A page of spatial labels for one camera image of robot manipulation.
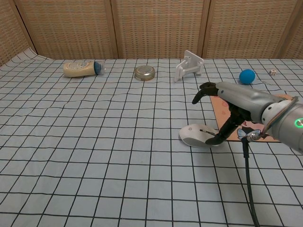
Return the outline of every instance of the mouse pad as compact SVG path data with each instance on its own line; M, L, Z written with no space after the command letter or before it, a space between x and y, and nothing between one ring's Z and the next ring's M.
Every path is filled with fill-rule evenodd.
M279 97L292 99L291 96L286 94L277 95ZM216 116L216 121L219 129L224 125L226 120L231 115L231 112L228 110L228 104L223 99L217 96L211 96L211 101L214 108L214 114ZM262 131L264 128L263 124L254 124L252 122L245 121L241 126L239 126L227 139L229 141L240 141L241 137L246 136L252 131ZM257 142L279 142L271 136L259 139Z

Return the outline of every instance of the die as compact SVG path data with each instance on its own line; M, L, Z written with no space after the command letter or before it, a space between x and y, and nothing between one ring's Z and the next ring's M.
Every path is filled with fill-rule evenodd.
M270 75L270 76L274 76L275 74L276 74L276 70L270 70L270 71L269 71L269 75Z

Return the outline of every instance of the white computer mouse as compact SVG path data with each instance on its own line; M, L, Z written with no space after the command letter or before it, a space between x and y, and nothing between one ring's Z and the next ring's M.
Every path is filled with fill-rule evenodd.
M201 148L209 147L210 145L205 144L205 142L217 133L217 130L204 124L191 124L183 127L179 132L179 136L187 145Z

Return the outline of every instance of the blue ball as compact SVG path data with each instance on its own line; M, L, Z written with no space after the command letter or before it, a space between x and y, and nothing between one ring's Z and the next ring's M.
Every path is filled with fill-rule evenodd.
M253 70L243 70L240 73L239 79L242 84L250 84L255 79L255 72Z

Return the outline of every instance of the wicker screen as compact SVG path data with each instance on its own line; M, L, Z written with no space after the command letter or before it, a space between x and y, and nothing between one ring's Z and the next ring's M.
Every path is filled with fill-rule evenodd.
M290 41L284 58L303 59L303 20L300 22L293 39Z
M203 0L112 3L121 58L183 58L184 50L197 53Z
M0 66L28 48L8 0L0 0Z
M105 2L16 0L38 54L53 59L117 57L115 34L110 38L111 10Z
M212 0L203 48L207 58L275 58L296 0Z

